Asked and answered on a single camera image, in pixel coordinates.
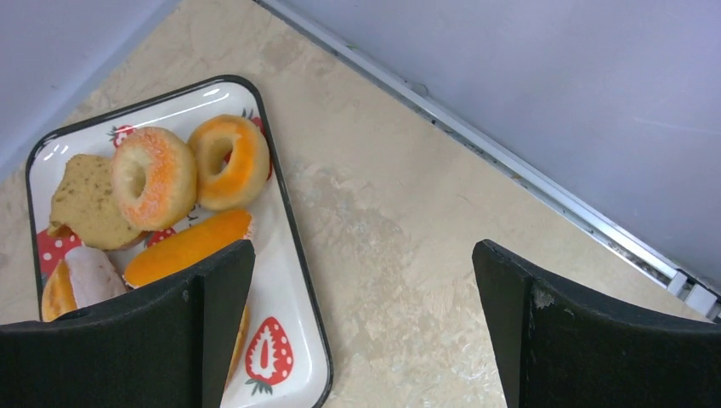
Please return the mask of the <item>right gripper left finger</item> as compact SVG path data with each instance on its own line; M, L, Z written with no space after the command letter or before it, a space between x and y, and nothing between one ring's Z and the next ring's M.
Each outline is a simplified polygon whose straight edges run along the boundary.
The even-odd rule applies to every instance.
M2 406L219 406L254 261L236 241L52 322L2 326Z

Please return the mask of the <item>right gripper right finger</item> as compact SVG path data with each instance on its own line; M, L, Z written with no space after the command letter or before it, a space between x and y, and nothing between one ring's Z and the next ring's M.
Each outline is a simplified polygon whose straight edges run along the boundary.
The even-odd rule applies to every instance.
M610 297L494 241L472 260L508 406L719 406L719 325Z

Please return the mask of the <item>fake toast slice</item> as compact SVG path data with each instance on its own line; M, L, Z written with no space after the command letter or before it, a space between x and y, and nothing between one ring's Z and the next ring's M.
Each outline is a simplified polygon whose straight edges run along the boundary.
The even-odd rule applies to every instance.
M89 247L116 251L139 244L147 235L122 216L111 185L111 159L78 154L65 165L53 194L48 235L76 235Z
M249 321L248 310L249 310L249 308L248 308L248 306L246 306L244 308L242 316L241 316L241 323L239 326L239 331L236 336L236 341L235 341L233 353L232 353L231 360L230 360L230 367L229 367L228 375L226 377L226 381L225 381L225 385L224 385L225 388L228 388L230 382L232 381L234 375L236 374L237 366L239 365L239 361L242 356L242 350L243 350L243 346L244 346L244 343L245 343L245 340L247 337L247 331L248 331L248 321Z

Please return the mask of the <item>fake long bread roll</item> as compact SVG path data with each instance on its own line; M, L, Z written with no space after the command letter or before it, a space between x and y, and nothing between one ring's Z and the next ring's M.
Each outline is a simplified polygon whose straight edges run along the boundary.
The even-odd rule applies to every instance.
M105 252L77 246L59 261L41 297L42 321L125 294L127 289Z

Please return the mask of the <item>orange fake bread stick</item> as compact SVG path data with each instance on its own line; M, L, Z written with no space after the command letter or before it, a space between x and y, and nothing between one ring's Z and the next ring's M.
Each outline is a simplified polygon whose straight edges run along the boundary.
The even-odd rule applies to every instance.
M140 287L173 275L239 240L249 240L253 216L246 210L219 212L199 224L170 235L136 255L125 268L123 278Z

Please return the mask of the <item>strawberry pattern tray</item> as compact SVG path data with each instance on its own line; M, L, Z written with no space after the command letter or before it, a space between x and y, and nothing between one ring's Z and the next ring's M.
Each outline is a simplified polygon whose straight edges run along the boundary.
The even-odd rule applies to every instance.
M236 75L205 81L78 122L42 137L26 162L38 289L76 237L48 236L51 198L66 162L77 154L111 156L135 129L166 128L188 139L219 115L246 117L266 138L270 125L258 89ZM278 161L250 205L256 259L248 295L248 334L225 407L319 407L332 386L332 358L298 228Z

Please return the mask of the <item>fake round bread bun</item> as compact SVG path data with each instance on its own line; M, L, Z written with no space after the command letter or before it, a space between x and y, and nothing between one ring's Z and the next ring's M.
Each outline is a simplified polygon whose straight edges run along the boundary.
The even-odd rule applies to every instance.
M196 159L202 207L246 207L260 194L270 173L270 149L255 123L242 116L213 117L192 132L188 146Z

